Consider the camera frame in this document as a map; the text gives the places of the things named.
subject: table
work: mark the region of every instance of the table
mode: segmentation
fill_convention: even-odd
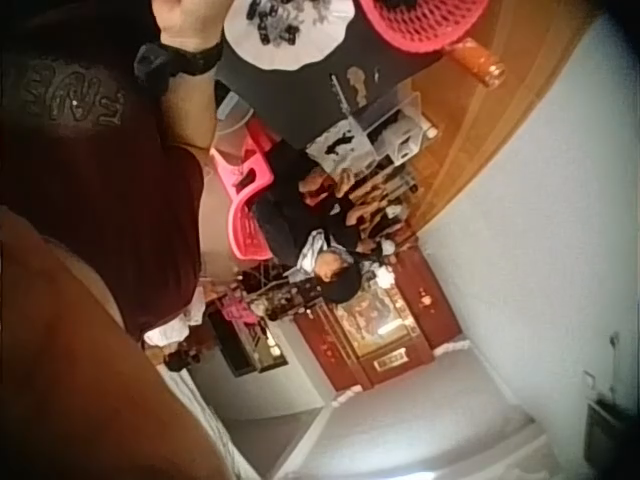
[[[357,90],[347,71],[365,75],[366,101],[372,102],[398,83],[438,61],[440,52],[411,54],[392,47],[371,27],[357,0],[345,40],[323,60],[295,71],[262,70],[243,60],[224,39],[217,76],[254,108],[270,129],[295,148],[304,148],[344,118],[331,87],[335,75],[352,111]]]

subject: person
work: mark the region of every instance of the person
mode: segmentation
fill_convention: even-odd
[[[210,50],[230,3],[85,1],[3,31],[3,478],[230,478],[132,340],[193,296],[215,129],[213,69],[156,100],[134,58],[157,33]]]
[[[382,252],[362,238],[358,221],[380,204],[354,205],[347,192],[353,174],[343,170],[335,188],[313,206],[305,195],[320,190],[327,177],[304,151],[284,141],[266,153],[274,181],[249,203],[273,256],[296,269],[295,279],[315,276],[322,296],[332,303],[349,301],[360,290],[359,263]]]

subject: hand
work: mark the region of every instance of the hand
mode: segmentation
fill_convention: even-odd
[[[376,242],[374,242],[370,238],[365,238],[358,242],[358,246],[356,247],[356,252],[371,253],[374,248],[376,248]]]
[[[199,52],[220,42],[232,0],[151,0],[165,45]]]
[[[342,198],[345,193],[349,191],[353,184],[356,183],[356,177],[349,168],[341,170],[338,174],[337,186],[335,189],[335,195],[338,198]]]
[[[320,188],[324,179],[327,178],[327,172],[322,167],[316,167],[311,173],[298,184],[298,190],[301,193],[314,192]]]

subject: pink basket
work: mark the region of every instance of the pink basket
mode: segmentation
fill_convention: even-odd
[[[269,245],[247,208],[247,200],[273,182],[273,172],[265,157],[273,145],[262,126],[255,119],[247,124],[247,139],[243,147],[243,163],[229,165],[220,153],[211,149],[218,174],[231,198],[227,234],[233,253],[241,260],[268,260],[272,257]],[[254,180],[239,192],[238,182],[253,170]]]
[[[376,0],[360,0],[369,21],[400,50],[426,53],[461,39],[478,20],[489,0],[418,0],[415,9],[386,8]]]

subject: seated person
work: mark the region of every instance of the seated person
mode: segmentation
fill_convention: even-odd
[[[305,152],[279,142],[268,153],[273,183],[250,202],[273,256],[307,276],[315,276],[322,296],[332,303],[349,301],[360,290],[359,262],[380,255],[375,242],[363,239],[358,220],[379,205],[355,206],[345,195],[353,185],[343,171],[333,192],[314,206],[303,194],[317,190],[327,173]]]

